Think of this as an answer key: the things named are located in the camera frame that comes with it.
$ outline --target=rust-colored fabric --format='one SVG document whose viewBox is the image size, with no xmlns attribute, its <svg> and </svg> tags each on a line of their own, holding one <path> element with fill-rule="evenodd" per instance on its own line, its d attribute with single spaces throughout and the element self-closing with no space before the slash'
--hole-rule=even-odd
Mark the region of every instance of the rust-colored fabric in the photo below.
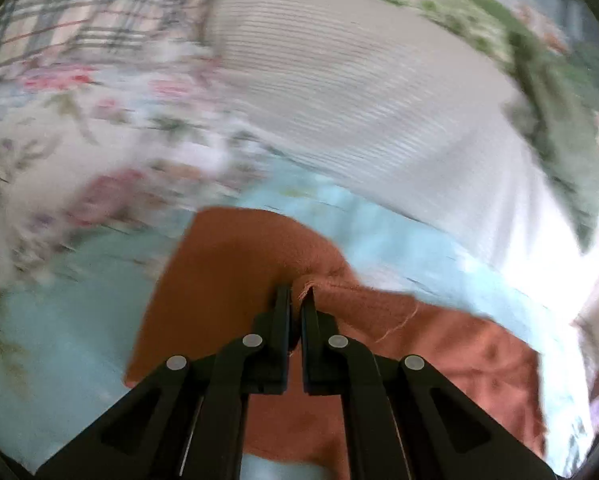
<svg viewBox="0 0 599 480">
<path fill-rule="evenodd" d="M 376 354 L 417 353 L 538 455 L 543 433 L 537 354 L 496 323 L 411 296 L 361 286 L 326 238 L 260 210 L 199 213 L 160 279 L 126 374 L 133 385 L 174 354 L 215 353 L 248 333 L 275 287 L 292 283 L 294 313 L 312 286 L 318 310 Z M 244 450 L 279 462 L 312 462 L 349 478 L 338 397 L 308 397 L 301 352 L 289 391 L 252 396 Z"/>
</svg>

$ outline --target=blue bed sheet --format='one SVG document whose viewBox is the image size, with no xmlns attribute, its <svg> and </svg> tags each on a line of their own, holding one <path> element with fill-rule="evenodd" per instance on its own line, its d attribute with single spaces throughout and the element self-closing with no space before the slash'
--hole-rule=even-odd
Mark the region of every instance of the blue bed sheet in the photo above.
<svg viewBox="0 0 599 480">
<path fill-rule="evenodd" d="M 369 202 L 326 176 L 273 158 L 272 176 L 232 202 L 290 216 L 334 241 L 372 286 L 486 316 L 541 354 L 547 462 L 568 475 L 593 432 L 572 330 L 511 289 L 448 235 Z M 0 304 L 0 447 L 30 470 L 126 393 L 121 377 L 154 287 L 150 270 L 190 222 L 178 212 L 157 229 L 94 229 L 54 262 L 54 281 L 22 286 Z M 248 456 L 244 480 L 324 478 L 316 466 Z"/>
</svg>

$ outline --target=folded cloth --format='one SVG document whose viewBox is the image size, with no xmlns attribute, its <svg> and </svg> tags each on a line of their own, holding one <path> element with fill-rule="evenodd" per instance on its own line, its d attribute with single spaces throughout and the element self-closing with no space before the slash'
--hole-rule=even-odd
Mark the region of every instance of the folded cloth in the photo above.
<svg viewBox="0 0 599 480">
<path fill-rule="evenodd" d="M 129 386 L 174 354 L 197 359 L 250 331 L 280 283 L 294 315 L 312 288 L 318 310 L 376 354 L 417 353 L 536 454 L 543 453 L 537 354 L 496 323 L 411 296 L 361 286 L 336 247 L 290 218 L 262 210 L 199 213 L 160 279 L 126 373 Z M 289 390 L 252 396 L 244 451 L 312 462 L 349 478 L 337 397 L 308 397 L 301 352 Z"/>
</svg>

